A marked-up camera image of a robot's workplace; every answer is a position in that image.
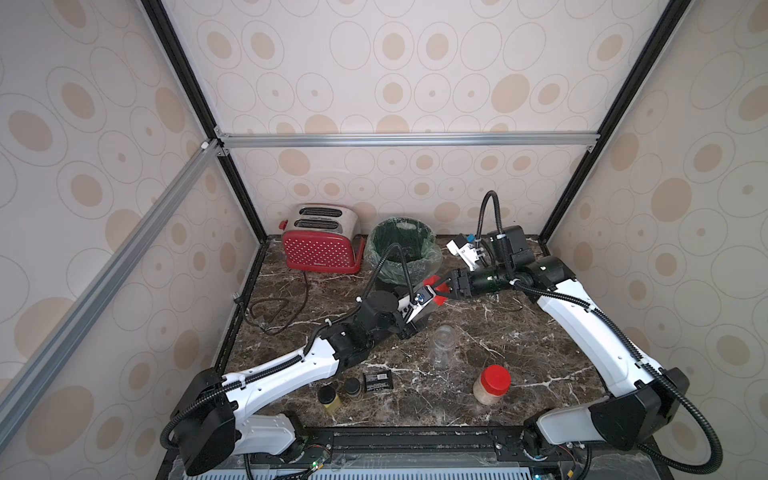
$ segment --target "trash bin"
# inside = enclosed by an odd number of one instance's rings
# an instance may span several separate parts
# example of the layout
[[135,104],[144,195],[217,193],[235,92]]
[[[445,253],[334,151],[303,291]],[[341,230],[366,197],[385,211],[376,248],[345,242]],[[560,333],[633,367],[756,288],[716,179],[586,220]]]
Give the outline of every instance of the trash bin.
[[[381,260],[381,253],[393,243],[402,247],[414,286],[434,275],[442,264],[442,251],[432,229],[426,223],[405,217],[389,218],[376,225],[368,235],[362,257],[373,268]],[[393,251],[379,272],[376,289],[393,291],[405,284],[400,257]]]

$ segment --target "small jar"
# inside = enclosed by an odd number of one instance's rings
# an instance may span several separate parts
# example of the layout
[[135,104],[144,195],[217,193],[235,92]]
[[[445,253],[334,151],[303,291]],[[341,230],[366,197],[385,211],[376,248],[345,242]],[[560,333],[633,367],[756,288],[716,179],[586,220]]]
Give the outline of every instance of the small jar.
[[360,400],[362,398],[362,386],[358,379],[347,379],[344,382],[344,393],[352,400]]
[[445,370],[453,363],[456,350],[456,331],[447,325],[441,325],[435,330],[429,342],[427,358],[436,369]]
[[475,398],[483,405],[493,405],[509,390],[512,377],[500,365],[491,365],[483,370],[472,387]]
[[341,400],[336,394],[336,389],[331,385],[320,387],[320,390],[317,391],[317,401],[326,408],[328,415],[336,413],[336,410],[341,406]]

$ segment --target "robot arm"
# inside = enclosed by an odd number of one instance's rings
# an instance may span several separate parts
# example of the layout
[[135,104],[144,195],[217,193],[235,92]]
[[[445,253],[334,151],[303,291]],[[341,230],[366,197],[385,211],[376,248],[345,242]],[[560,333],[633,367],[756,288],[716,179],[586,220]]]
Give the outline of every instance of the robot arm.
[[[468,267],[451,271],[432,286],[422,286],[415,291],[413,301],[410,295],[398,299],[393,293],[373,291],[365,299],[358,298],[353,314],[316,333],[309,347],[226,374],[223,379],[211,369],[198,374],[173,415],[199,403],[207,392],[229,390],[226,397],[196,407],[193,415],[178,422],[174,438],[187,474],[199,475],[233,453],[278,455],[287,451],[296,443],[298,425],[292,425],[284,415],[266,417],[255,412],[293,390],[358,365],[391,335],[400,339],[415,335],[426,327],[429,313],[444,301],[440,297],[462,300],[512,288],[526,292],[563,326],[593,362],[610,393],[586,405],[543,411],[526,421],[523,443],[532,458],[543,457],[553,445],[566,442],[606,441],[617,449],[629,450],[671,421],[680,404],[661,384],[668,382],[685,393],[685,375],[679,369],[662,370],[625,337],[626,342],[621,341],[616,331],[593,313],[591,298],[558,258],[536,260],[522,229],[512,227],[490,238],[490,248],[497,250],[495,258],[502,258],[498,244],[508,242],[504,250],[509,252],[512,271],[500,263],[480,268],[477,260],[485,253],[475,249],[469,239],[464,240],[452,240],[451,251],[455,250]],[[651,367],[664,378],[654,378],[647,371]]]

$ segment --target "toaster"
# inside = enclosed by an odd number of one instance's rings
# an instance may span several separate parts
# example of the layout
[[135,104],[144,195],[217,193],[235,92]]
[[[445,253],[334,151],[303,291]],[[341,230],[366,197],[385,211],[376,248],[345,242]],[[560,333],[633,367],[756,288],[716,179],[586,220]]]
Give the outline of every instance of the toaster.
[[289,268],[322,273],[360,270],[366,239],[349,208],[300,204],[280,224]]

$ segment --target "jar with red lid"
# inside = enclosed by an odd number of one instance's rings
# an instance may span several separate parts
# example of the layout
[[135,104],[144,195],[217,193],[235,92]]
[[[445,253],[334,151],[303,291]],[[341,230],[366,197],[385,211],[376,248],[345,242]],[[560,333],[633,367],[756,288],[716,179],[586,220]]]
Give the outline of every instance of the jar with red lid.
[[509,390],[512,384],[512,377],[507,369],[500,365],[491,365],[482,371],[472,392],[475,398],[483,405],[493,405],[502,399],[502,396]]

